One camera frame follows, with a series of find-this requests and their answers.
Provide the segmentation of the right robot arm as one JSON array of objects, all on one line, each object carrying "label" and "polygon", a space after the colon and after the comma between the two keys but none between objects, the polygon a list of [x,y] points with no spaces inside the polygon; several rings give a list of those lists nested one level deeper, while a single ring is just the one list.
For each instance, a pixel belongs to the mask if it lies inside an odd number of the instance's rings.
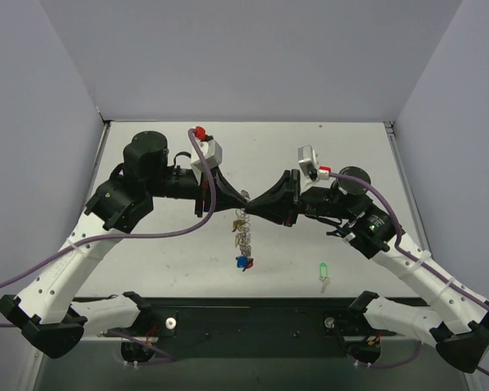
[{"label": "right robot arm", "polygon": [[301,184],[299,171],[287,171],[245,210],[284,226],[294,225],[300,215],[334,226],[332,236],[387,269],[425,302],[413,307],[363,292],[350,308],[370,328],[418,340],[455,369],[475,372],[489,350],[489,299],[463,285],[415,243],[361,168],[334,173],[321,166],[311,170],[308,188]]}]

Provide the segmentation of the metal disc with keyrings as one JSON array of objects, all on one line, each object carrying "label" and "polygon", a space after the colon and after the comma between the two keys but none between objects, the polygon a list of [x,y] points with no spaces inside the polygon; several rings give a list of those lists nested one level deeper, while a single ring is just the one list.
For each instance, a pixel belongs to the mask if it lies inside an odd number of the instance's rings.
[{"label": "metal disc with keyrings", "polygon": [[235,247],[240,250],[240,255],[251,261],[253,258],[249,218],[244,208],[237,209],[236,218],[232,223],[232,232],[235,234]]}]

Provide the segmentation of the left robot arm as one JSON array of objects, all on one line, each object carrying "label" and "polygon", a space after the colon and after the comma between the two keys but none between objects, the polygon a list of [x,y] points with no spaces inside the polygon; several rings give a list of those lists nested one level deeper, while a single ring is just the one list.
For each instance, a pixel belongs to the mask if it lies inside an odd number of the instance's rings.
[{"label": "left robot arm", "polygon": [[194,200],[198,226],[212,213],[245,205],[219,171],[222,148],[201,127],[190,129],[191,166],[168,163],[166,136],[136,134],[123,150],[123,161],[86,203],[66,243],[36,279],[15,295],[0,299],[0,313],[49,358],[60,358],[83,336],[117,329],[144,334],[160,324],[152,305],[135,292],[108,299],[76,302],[77,292],[107,253],[124,239],[135,239],[136,225],[153,210],[156,197]]}]

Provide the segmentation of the green tagged key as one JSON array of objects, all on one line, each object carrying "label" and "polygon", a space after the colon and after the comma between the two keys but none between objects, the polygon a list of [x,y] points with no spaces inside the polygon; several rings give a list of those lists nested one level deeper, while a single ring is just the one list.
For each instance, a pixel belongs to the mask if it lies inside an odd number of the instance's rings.
[{"label": "green tagged key", "polygon": [[320,293],[324,294],[330,284],[328,265],[325,262],[319,264],[319,281],[321,283]]}]

